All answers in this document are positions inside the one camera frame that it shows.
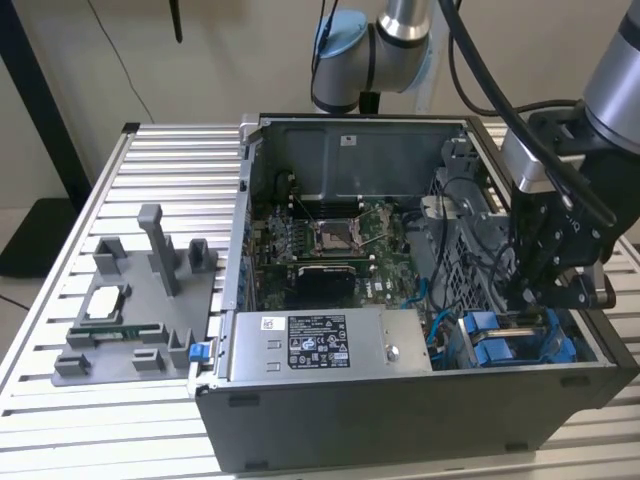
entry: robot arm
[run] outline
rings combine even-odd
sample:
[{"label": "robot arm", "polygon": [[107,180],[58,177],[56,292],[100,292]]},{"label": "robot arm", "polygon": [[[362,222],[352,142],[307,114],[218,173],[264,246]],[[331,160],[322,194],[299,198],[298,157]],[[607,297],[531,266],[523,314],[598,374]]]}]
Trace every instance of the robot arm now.
[{"label": "robot arm", "polygon": [[[515,188],[510,240],[517,270],[505,286],[510,308],[526,303],[611,308],[615,292],[602,264],[640,216],[640,0],[634,0],[574,109],[531,115],[529,128],[571,165],[615,214],[599,225],[580,203],[570,210],[540,162],[509,132],[503,147]],[[565,285],[559,276],[584,267]]]}]

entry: slotted metal surface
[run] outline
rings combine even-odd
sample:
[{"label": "slotted metal surface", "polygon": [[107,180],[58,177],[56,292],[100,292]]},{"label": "slotted metal surface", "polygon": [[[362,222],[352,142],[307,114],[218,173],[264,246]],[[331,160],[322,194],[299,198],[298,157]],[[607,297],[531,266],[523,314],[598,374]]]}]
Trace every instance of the slotted metal surface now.
[{"label": "slotted metal surface", "polygon": [[[505,129],[488,128],[500,144]],[[0,478],[234,478],[219,471],[184,381],[54,388],[49,377],[95,270],[97,238],[120,235],[127,249],[148,247],[135,222],[142,202],[160,201],[176,246],[199,236],[218,249],[211,321],[219,321],[237,152],[234,127],[143,126],[120,139],[0,367]],[[640,258],[626,240],[606,270],[619,295],[609,318],[640,360]],[[535,454],[278,478],[604,479],[638,472],[640,378],[606,408],[574,415]]]}]

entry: black cord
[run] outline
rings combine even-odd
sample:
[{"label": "black cord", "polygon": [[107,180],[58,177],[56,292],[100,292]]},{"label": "black cord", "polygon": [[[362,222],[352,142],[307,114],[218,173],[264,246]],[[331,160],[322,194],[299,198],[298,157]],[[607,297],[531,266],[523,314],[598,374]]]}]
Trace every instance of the black cord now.
[{"label": "black cord", "polygon": [[529,130],[524,120],[513,109],[480,57],[452,0],[438,0],[438,2],[449,25],[451,35],[484,94],[516,137],[545,166],[547,176],[555,189],[563,196],[568,191],[575,196],[599,226],[611,227],[615,225],[616,215],[591,191],[578,171],[563,164],[558,156]]},{"label": "black cord", "polygon": [[27,312],[29,311],[30,307],[27,307],[24,303],[20,303],[12,298],[9,297],[5,297],[4,295],[0,294],[0,300],[4,300],[5,302],[9,302],[12,305],[15,305],[16,307],[22,308],[23,310],[26,310]]},{"label": "black cord", "polygon": [[322,0],[322,7],[320,8],[320,18],[318,19],[318,26],[316,27],[316,35],[313,39],[313,51],[311,52],[311,73],[312,74],[316,69],[316,52],[318,48],[318,37],[320,36],[320,25],[322,24],[322,17],[324,17],[324,8],[326,4],[327,4],[327,1]]},{"label": "black cord", "polygon": [[496,292],[495,292],[495,285],[493,284],[493,281],[496,278],[496,272],[498,271],[498,267],[500,266],[500,259],[502,258],[502,256],[504,255],[504,253],[511,248],[511,244],[509,243],[505,243],[504,245],[502,245],[500,247],[500,249],[498,250],[498,253],[496,253],[496,259],[493,262],[493,265],[491,266],[491,270],[489,270],[489,278],[488,278],[488,282],[489,282],[489,295],[491,295],[491,300],[493,300],[493,303],[500,308],[502,303],[499,301],[499,299],[496,297]]},{"label": "black cord", "polygon": [[[456,0],[456,10],[460,11],[460,5],[462,4],[462,0]],[[462,103],[471,110],[476,115],[480,115],[483,117],[499,117],[500,114],[496,110],[489,110],[486,108],[482,108],[477,106],[473,101],[469,98],[469,96],[464,91],[462,87],[462,83],[460,83],[460,78],[458,77],[458,69],[456,67],[456,59],[454,53],[454,45],[453,45],[453,36],[451,32],[449,32],[449,38],[447,42],[447,56],[449,58],[449,72],[451,73],[451,81],[453,82],[453,86],[462,100]],[[518,113],[526,113],[533,112],[535,110],[543,110],[546,108],[562,108],[562,107],[575,107],[577,101],[576,100],[568,100],[568,99],[559,99],[559,100],[545,100],[543,102],[534,102],[528,103],[526,105],[522,105],[520,107],[515,107],[514,110]]]},{"label": "black cord", "polygon": [[[445,184],[442,186],[442,188],[440,189],[440,202],[442,205],[442,235],[440,237],[440,246],[439,246],[439,250],[438,250],[438,257],[436,259],[436,267],[433,270],[433,273],[431,274],[431,278],[429,279],[429,301],[431,302],[431,305],[433,306],[433,308],[436,310],[437,313],[440,313],[442,310],[444,310],[446,307],[440,307],[433,298],[433,291],[434,288],[433,286],[435,285],[435,281],[438,277],[438,272],[440,270],[440,267],[442,266],[442,262],[444,260],[444,249],[446,247],[447,244],[447,230],[448,230],[448,219],[447,219],[447,209],[444,206],[444,197],[446,196],[447,198],[451,198],[452,201],[455,201],[452,197],[450,197],[449,195],[446,194],[445,190],[447,189],[447,187],[455,181],[462,181],[462,182],[469,182],[469,183],[473,183],[474,185],[478,186],[478,183],[469,177],[462,177],[462,176],[456,176],[456,177],[451,177],[450,179],[448,179]],[[446,285],[447,280],[445,279],[445,284],[444,284],[444,295],[443,295],[443,305],[446,304],[447,302],[447,285]]]},{"label": "black cord", "polygon": [[147,105],[144,103],[144,101],[140,97],[140,94],[136,90],[136,87],[133,86],[133,80],[131,80],[131,76],[129,75],[129,70],[127,70],[127,67],[124,64],[124,61],[122,60],[122,57],[120,56],[120,53],[118,52],[118,49],[113,44],[113,41],[111,40],[111,37],[109,36],[109,34],[107,33],[107,31],[104,28],[104,25],[102,25],[102,21],[100,20],[100,16],[98,15],[98,12],[96,11],[95,7],[93,6],[93,3],[91,3],[91,0],[87,0],[87,3],[89,4],[89,8],[91,9],[91,11],[93,12],[93,16],[96,17],[96,21],[98,22],[98,25],[100,26],[100,30],[102,30],[102,33],[104,33],[104,36],[107,37],[107,41],[111,45],[111,48],[113,49],[113,52],[116,54],[116,57],[118,57],[118,61],[120,62],[120,65],[122,66],[122,70],[124,70],[124,74],[127,76],[127,80],[129,80],[129,86],[131,87],[131,90],[133,91],[135,96],[138,97],[138,100],[140,101],[140,104],[142,105],[142,108],[144,108],[144,110],[147,112],[147,115],[149,115],[149,119],[151,120],[151,123],[156,123],[156,121],[153,118],[153,115],[151,115],[151,112],[147,108]]},{"label": "black cord", "polygon": [[320,20],[318,21],[318,28],[316,29],[316,40],[314,40],[313,43],[313,56],[311,58],[311,84],[309,85],[309,95],[311,96],[311,103],[314,103],[313,84],[316,81],[316,73],[318,72],[320,60],[322,60],[321,54],[324,51],[324,48],[327,46],[327,41],[329,40],[329,34],[331,33],[331,27],[333,25],[333,17],[336,13],[337,7],[338,0],[334,0],[333,6],[331,7],[331,12],[329,13],[329,18],[327,18],[327,23],[322,29],[322,34],[320,35],[320,40],[318,41],[318,32],[320,31],[320,25],[322,24],[322,17],[324,16],[325,8],[325,0],[322,0],[322,10],[320,11]]},{"label": "black cord", "polygon": [[[449,228],[449,221],[447,219],[447,209],[444,206],[443,195],[440,195],[440,202],[442,204],[442,233],[440,236],[440,245],[438,247],[438,258],[436,259],[436,266],[433,269],[431,278],[429,279],[429,302],[431,303],[431,306],[435,309],[437,313],[440,313],[443,310],[443,308],[440,307],[440,305],[438,305],[433,299],[433,291],[435,290],[434,286],[436,284],[436,278],[438,278],[438,273],[440,271],[440,267],[442,266],[442,261],[444,260],[444,249],[447,245],[447,230]],[[446,290],[444,291],[443,299],[444,299],[444,302],[446,302],[447,300]]]}]

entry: blue latch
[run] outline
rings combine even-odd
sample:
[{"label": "blue latch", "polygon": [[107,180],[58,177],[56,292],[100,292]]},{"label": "blue latch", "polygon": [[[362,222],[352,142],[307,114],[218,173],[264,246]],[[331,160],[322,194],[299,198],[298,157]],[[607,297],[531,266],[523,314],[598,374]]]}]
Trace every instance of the blue latch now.
[{"label": "blue latch", "polygon": [[189,349],[189,361],[203,363],[211,357],[211,346],[208,343],[194,343]]}]

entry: power supply label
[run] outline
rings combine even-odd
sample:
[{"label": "power supply label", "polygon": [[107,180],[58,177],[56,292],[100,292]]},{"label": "power supply label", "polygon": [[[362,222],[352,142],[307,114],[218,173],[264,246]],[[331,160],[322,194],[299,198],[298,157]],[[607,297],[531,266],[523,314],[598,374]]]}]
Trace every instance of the power supply label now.
[{"label": "power supply label", "polygon": [[289,367],[346,368],[349,337],[344,315],[289,317]]}]

